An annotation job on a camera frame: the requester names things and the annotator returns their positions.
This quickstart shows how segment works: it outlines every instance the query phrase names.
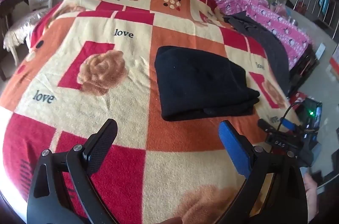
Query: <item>patterned blanket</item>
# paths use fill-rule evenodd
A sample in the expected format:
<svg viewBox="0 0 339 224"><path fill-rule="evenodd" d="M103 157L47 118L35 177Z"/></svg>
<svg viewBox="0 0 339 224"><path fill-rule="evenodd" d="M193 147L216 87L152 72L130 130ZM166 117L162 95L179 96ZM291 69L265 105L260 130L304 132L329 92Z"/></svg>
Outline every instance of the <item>patterned blanket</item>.
<svg viewBox="0 0 339 224"><path fill-rule="evenodd" d="M212 223L244 181L218 137L219 123L227 119L252 144L264 145L258 118L277 126L289 106L263 48L223 23L214 0L64 0L35 36L0 98L3 163L24 199L42 150L83 144L113 118L118 136L91 180L119 222L181 216L184 224ZM260 92L255 113L164 121L154 68L164 45L242 66L247 85ZM297 122L292 110L288 118ZM83 214L68 173L65 180Z"/></svg>

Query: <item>chair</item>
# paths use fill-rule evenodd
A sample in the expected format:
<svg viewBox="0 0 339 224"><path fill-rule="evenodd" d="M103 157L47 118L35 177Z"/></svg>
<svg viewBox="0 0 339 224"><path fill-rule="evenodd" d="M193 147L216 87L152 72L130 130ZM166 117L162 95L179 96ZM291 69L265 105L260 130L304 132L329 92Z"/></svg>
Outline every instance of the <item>chair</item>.
<svg viewBox="0 0 339 224"><path fill-rule="evenodd" d="M52 0L28 0L28 5L31 12L15 22L4 39L4 48L12 52L16 66L19 64L19 59L15 47L24 43L36 23L49 12L52 8Z"/></svg>

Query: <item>pink blanket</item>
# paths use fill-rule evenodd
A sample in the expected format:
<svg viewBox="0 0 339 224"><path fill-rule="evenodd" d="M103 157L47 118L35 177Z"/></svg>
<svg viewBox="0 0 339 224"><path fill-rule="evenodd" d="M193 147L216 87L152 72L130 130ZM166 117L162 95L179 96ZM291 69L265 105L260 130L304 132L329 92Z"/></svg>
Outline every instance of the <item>pink blanket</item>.
<svg viewBox="0 0 339 224"><path fill-rule="evenodd" d="M270 30L284 45L289 57L289 69L297 63L311 42L308 35L272 12L267 0L215 0L226 15L246 11L247 16Z"/></svg>

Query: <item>floor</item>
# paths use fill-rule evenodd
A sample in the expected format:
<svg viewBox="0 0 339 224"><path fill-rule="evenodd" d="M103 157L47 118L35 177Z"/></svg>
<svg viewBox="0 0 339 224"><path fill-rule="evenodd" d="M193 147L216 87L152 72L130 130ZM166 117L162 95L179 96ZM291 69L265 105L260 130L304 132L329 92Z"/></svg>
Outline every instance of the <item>floor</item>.
<svg viewBox="0 0 339 224"><path fill-rule="evenodd" d="M312 172L321 171L323 177L330 174L333 169L332 154L339 149L339 139L336 132L339 127L339 82L330 72L331 58L337 43L321 30L314 22L310 22L300 14L291 11L294 19L298 20L298 27L305 29L313 40L313 48L317 50L323 43L326 49L319 60L319 65L307 81L300 87L299 91L313 97L323 103L322 118L318 134L318 142L322 144L322 150L312 166Z"/></svg>
<svg viewBox="0 0 339 224"><path fill-rule="evenodd" d="M28 48L26 44L22 44L16 49L19 61L23 61L23 59L28 54ZM9 81L10 77L14 74L16 70L16 66L14 64L14 59L12 54L9 52L6 57L1 61L0 66L5 73L7 80L5 82L0 80L0 94L5 89L7 82Z"/></svg>

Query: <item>window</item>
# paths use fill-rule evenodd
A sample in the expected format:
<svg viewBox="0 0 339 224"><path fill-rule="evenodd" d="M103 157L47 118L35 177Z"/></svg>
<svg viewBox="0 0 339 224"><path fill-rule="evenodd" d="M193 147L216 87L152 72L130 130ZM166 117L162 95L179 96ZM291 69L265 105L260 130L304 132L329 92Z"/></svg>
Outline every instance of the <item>window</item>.
<svg viewBox="0 0 339 224"><path fill-rule="evenodd" d="M323 5L321 11L322 11L323 14L326 14L326 11L327 11L327 8L328 8L328 5L329 5L329 0L325 0L325 2L324 2L324 0L319 0L319 6L320 7L322 6L323 3L324 3L324 5Z"/></svg>

